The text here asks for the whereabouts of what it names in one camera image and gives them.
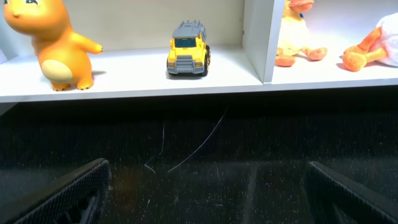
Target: orange plush foot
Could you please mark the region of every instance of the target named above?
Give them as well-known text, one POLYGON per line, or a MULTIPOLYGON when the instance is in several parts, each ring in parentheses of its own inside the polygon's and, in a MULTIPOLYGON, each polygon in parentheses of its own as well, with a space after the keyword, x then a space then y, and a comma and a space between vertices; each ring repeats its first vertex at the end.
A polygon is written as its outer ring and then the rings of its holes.
POLYGON ((55 91, 63 91, 70 87, 70 84, 51 83, 52 89, 55 91))
POLYGON ((321 47, 310 52, 309 58, 311 60, 322 60, 328 54, 328 49, 326 47, 321 47))
POLYGON ((352 46, 352 47, 348 48, 347 50, 345 50, 344 54, 351 53, 351 52, 357 53, 357 54, 366 54, 369 52, 369 49, 362 49, 360 46, 355 45, 355 46, 352 46))
POLYGON ((368 61, 366 60, 365 55, 350 52, 343 55, 343 63, 348 70, 357 72, 365 67, 368 61))
POLYGON ((296 58, 290 55, 278 55, 275 64, 282 67, 291 67, 296 62, 296 58))
POLYGON ((79 90, 88 90, 89 88, 91 88, 94 85, 94 80, 93 77, 87 77, 84 79, 81 79, 78 83, 77 83, 77 88, 79 90))

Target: figurine eye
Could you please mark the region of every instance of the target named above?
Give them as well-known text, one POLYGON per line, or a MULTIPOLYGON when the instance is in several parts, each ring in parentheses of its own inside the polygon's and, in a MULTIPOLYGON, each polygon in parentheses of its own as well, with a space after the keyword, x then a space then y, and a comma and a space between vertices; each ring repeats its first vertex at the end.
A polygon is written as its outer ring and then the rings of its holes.
POLYGON ((27 4, 33 4, 34 3, 34 4, 37 4, 37 5, 39 4, 37 2, 37 0, 26 0, 25 3, 27 3, 27 4))

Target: toy car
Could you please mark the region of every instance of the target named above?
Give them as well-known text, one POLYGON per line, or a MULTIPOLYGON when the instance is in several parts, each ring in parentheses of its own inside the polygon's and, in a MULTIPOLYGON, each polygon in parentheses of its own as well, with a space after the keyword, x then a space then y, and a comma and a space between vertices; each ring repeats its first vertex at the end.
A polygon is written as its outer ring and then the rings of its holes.
POLYGON ((170 41, 167 72, 170 75, 207 76, 211 52, 206 38, 205 26, 200 21, 182 22, 170 41))

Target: stuffed animal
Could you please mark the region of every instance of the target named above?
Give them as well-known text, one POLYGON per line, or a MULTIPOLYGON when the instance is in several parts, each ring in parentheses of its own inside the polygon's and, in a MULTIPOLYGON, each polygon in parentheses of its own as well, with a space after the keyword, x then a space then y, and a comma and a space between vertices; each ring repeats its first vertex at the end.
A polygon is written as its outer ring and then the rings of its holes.
POLYGON ((398 13, 382 18, 360 44, 344 51, 343 63, 350 71, 373 61, 398 67, 398 13))
POLYGON ((311 60, 322 60, 328 53, 327 48, 313 50, 308 46, 310 34, 302 13, 310 10, 313 3, 313 0, 285 0, 276 65, 291 67, 296 61, 294 55, 299 52, 303 52, 311 60))
POLYGON ((11 28, 32 37, 40 67, 55 91, 77 83, 93 86, 87 53, 100 54, 100 44, 75 33, 62 0, 4 0, 4 16, 11 28))

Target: truck windshield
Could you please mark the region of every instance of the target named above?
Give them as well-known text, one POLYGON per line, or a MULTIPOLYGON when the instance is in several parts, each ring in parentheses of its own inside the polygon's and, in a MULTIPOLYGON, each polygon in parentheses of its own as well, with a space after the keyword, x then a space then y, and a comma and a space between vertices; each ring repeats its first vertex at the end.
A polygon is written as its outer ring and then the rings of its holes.
POLYGON ((175 47, 196 47, 197 42, 195 38, 181 38, 175 39, 175 47))

